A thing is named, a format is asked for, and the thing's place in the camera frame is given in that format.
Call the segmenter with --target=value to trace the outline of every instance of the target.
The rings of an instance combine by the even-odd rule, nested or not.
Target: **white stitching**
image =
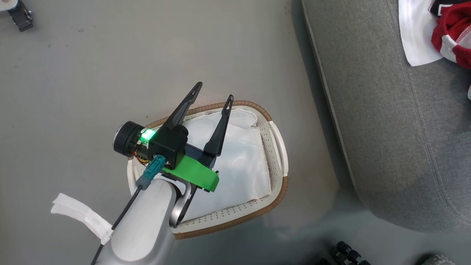
[[[437,169],[437,173],[438,173],[438,175],[439,175],[440,185],[442,186],[443,193],[445,194],[446,199],[447,199],[448,203],[450,204],[450,206],[453,208],[453,210],[455,210],[455,212],[458,213],[458,215],[459,215],[461,218],[463,218],[464,220],[470,222],[471,220],[468,219],[467,217],[465,217],[463,214],[461,214],[461,213],[456,209],[456,207],[453,205],[453,203],[452,203],[451,200],[450,200],[450,197],[449,197],[448,194],[447,194],[447,191],[446,191],[446,189],[445,189],[445,186],[443,185],[443,180],[442,180],[442,178],[441,178],[440,170],[439,170],[439,167],[438,167],[438,165],[437,165],[437,161],[436,161],[436,159],[435,159],[435,154],[433,153],[432,143],[430,142],[429,132],[428,132],[428,130],[427,130],[427,125],[425,124],[425,119],[423,118],[423,115],[422,115],[422,108],[420,107],[420,101],[419,101],[419,98],[418,98],[418,96],[417,96],[417,92],[414,90],[414,87],[415,87],[414,79],[413,79],[413,77],[412,77],[412,73],[411,73],[410,69],[408,69],[408,71],[409,71],[409,76],[410,76],[410,78],[411,78],[411,80],[412,80],[412,90],[413,90],[413,92],[415,93],[415,98],[417,99],[417,106],[418,106],[418,108],[419,108],[419,114],[420,114],[421,119],[422,119],[422,122],[423,122],[423,127],[424,127],[424,130],[425,130],[425,137],[426,137],[427,140],[428,140],[428,146],[430,146],[430,152],[431,152],[431,156],[432,156],[432,159],[433,159],[433,164],[434,164],[435,168]]]
[[[388,8],[386,7],[386,3],[385,1],[383,0],[383,7],[384,7],[384,11],[386,11],[386,14],[387,14],[387,17],[388,19],[390,20],[390,23],[389,23],[389,27],[391,28],[391,33],[392,35],[394,36],[394,30],[392,29],[392,15],[389,13],[388,11]],[[419,129],[419,134],[420,134],[420,139],[422,141],[422,146],[423,146],[423,150],[425,151],[425,156],[427,157],[427,162],[429,163],[429,169],[430,169],[430,173],[432,175],[432,179],[433,179],[433,182],[435,183],[435,187],[437,188],[437,192],[439,193],[439,197],[440,197],[440,200],[442,201],[443,205],[445,206],[445,208],[451,213],[451,215],[457,220],[457,221],[460,221],[458,218],[456,218],[456,214],[454,214],[447,206],[446,202],[443,200],[442,196],[441,196],[441,192],[439,190],[439,187],[437,185],[437,180],[435,180],[435,176],[433,174],[433,171],[432,171],[432,167],[430,165],[430,159],[429,159],[429,155],[428,155],[428,152],[427,152],[427,149],[425,147],[425,144],[424,144],[424,141],[423,141],[423,134],[422,134],[422,131],[420,129],[420,124],[419,124],[419,121],[417,119],[417,110],[415,109],[414,105],[415,105],[415,101],[414,99],[412,98],[412,95],[411,95],[411,92],[410,92],[410,89],[409,89],[409,85],[407,84],[407,78],[406,78],[406,72],[404,71],[404,64],[403,64],[403,61],[402,61],[402,55],[399,53],[399,45],[398,45],[398,41],[396,40],[396,37],[394,37],[394,43],[396,45],[396,53],[398,54],[398,58],[399,58],[399,61],[401,62],[401,68],[402,68],[402,74],[404,76],[404,82],[406,82],[406,88],[407,88],[407,92],[409,93],[409,97],[411,99],[411,102],[412,102],[412,109],[414,110],[414,116],[415,116],[415,121],[417,123],[417,127]]]

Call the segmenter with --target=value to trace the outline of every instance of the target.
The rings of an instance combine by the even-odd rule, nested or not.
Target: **green led light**
[[[155,134],[155,131],[151,129],[147,129],[145,132],[142,133],[141,138],[149,141],[154,134]]]

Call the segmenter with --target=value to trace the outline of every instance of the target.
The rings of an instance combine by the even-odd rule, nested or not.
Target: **white tape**
[[[90,207],[63,193],[52,202],[51,213],[69,216],[84,223],[105,245],[111,238],[111,224],[92,211]]]

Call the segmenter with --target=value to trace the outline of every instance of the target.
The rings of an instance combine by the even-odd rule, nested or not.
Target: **floor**
[[[0,14],[0,264],[89,263],[99,241],[51,215],[52,200],[63,192],[116,219],[129,191],[115,131],[167,116],[197,81],[198,106],[232,93],[271,114],[289,187],[263,217],[178,241],[169,264],[309,264],[339,240],[371,264],[469,262],[467,236],[408,231],[355,197],[299,0],[25,2],[27,32]]]

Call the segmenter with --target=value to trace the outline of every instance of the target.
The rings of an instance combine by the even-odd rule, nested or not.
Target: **gray ottoman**
[[[469,70],[410,67],[398,0],[304,0],[318,70],[358,196],[421,232],[471,227]]]

